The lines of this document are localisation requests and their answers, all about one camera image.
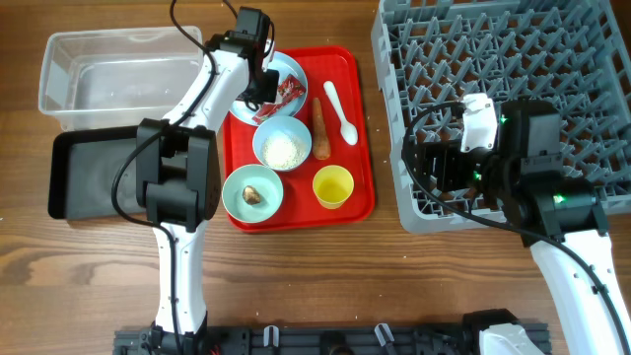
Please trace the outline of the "yellow plastic cup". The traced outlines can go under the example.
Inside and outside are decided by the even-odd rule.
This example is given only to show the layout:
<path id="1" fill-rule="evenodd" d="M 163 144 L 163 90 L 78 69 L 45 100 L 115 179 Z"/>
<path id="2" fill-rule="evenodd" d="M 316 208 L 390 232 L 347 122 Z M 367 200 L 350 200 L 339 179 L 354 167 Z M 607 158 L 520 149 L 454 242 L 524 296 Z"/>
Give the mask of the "yellow plastic cup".
<path id="1" fill-rule="evenodd" d="M 321 168 L 313 179 L 315 197 L 326 209 L 341 207 L 353 193 L 354 185 L 351 173 L 337 165 Z"/>

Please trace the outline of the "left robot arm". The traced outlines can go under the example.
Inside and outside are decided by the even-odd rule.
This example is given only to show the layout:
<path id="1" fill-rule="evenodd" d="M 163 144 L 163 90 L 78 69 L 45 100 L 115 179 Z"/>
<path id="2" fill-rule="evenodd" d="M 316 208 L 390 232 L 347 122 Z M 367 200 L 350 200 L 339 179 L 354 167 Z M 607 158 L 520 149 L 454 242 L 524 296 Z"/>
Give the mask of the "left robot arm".
<path id="1" fill-rule="evenodd" d="M 273 103 L 279 74 L 269 68 L 275 28 L 259 9 L 233 12 L 236 25 L 197 46 L 203 63 L 182 99 L 162 119 L 145 118 L 136 147 L 118 169 L 110 199 L 130 165 L 136 167 L 136 199 L 146 211 L 159 248 L 160 307 L 151 326 L 117 354 L 208 354 L 207 308 L 201 286 L 206 227 L 221 197 L 217 133 L 233 102 Z"/>

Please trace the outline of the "mint green bowl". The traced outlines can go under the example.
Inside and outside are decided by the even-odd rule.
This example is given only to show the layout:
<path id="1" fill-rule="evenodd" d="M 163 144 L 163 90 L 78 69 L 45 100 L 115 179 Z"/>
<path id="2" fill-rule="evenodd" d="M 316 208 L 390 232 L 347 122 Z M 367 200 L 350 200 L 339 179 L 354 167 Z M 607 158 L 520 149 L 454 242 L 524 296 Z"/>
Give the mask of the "mint green bowl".
<path id="1" fill-rule="evenodd" d="M 246 165 L 226 179 L 222 199 L 236 220 L 256 224 L 270 219 L 280 208 L 284 187 L 280 177 L 263 165 Z"/>

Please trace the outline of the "orange carrot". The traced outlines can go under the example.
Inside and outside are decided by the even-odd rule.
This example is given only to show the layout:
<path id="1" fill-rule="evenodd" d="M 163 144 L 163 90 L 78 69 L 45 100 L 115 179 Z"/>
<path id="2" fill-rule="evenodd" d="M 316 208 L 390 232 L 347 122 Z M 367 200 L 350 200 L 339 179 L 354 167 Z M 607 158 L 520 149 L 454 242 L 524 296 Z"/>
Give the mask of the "orange carrot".
<path id="1" fill-rule="evenodd" d="M 323 113 L 319 98 L 314 98 L 313 109 L 313 145 L 312 152 L 316 159 L 327 160 L 331 155 L 331 147 L 328 140 Z"/>

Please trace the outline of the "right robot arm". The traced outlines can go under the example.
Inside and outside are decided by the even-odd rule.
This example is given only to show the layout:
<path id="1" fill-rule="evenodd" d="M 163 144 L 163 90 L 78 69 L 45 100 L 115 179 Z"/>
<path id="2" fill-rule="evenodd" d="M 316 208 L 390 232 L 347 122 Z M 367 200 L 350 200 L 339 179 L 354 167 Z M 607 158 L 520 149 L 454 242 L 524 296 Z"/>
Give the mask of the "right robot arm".
<path id="1" fill-rule="evenodd" d="M 408 127 L 401 159 L 423 194 L 430 180 L 441 191 L 471 186 L 497 202 L 500 224 L 470 212 L 454 214 L 521 236 L 552 296 L 573 354 L 627 354 L 630 317 L 612 257 L 608 221 L 593 184 L 565 177 L 560 121 L 546 101 L 490 104 L 464 101 L 431 106 L 419 119 L 443 110 L 460 115 L 458 141 L 418 143 Z"/>

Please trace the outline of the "light blue bowl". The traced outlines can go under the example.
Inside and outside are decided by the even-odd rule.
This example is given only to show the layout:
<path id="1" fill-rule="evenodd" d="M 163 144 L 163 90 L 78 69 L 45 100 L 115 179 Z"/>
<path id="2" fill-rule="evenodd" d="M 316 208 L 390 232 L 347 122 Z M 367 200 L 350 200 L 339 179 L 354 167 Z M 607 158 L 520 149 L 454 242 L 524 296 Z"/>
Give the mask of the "light blue bowl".
<path id="1" fill-rule="evenodd" d="M 252 149 L 262 165 L 277 172 L 290 172 L 311 153 L 312 135 L 298 118 L 274 116 L 255 130 Z"/>

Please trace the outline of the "red snack wrapper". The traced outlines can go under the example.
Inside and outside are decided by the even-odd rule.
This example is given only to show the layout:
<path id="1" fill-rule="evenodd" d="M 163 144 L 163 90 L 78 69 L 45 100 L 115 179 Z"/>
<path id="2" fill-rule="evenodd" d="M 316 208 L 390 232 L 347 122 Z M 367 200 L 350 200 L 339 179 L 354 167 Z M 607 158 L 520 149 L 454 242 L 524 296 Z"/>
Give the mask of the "red snack wrapper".
<path id="1" fill-rule="evenodd" d="M 264 104 L 253 116 L 252 120 L 257 124 L 262 123 L 306 92 L 307 88 L 301 81 L 294 75 L 289 74 L 278 87 L 277 94 L 280 100 L 274 104 Z"/>

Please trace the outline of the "white rice pile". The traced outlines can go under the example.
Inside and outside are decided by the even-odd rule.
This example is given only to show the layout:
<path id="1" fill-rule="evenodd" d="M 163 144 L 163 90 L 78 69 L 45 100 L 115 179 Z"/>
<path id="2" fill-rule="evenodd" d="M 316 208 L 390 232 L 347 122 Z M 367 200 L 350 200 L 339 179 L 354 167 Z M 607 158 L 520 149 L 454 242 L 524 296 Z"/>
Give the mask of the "white rice pile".
<path id="1" fill-rule="evenodd" d="M 305 144 L 292 135 L 284 133 L 268 137 L 262 144 L 263 162 L 277 171 L 290 171 L 307 157 Z"/>

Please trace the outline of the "brown food scrap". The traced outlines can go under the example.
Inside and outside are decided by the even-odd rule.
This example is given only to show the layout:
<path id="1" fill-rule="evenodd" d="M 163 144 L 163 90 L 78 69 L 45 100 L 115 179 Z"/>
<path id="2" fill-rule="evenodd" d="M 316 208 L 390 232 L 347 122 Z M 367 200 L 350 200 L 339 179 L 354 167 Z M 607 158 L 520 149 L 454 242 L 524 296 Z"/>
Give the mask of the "brown food scrap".
<path id="1" fill-rule="evenodd" d="M 244 188 L 242 197 L 244 202 L 248 205 L 255 205 L 262 201 L 261 195 L 252 185 L 247 185 Z"/>

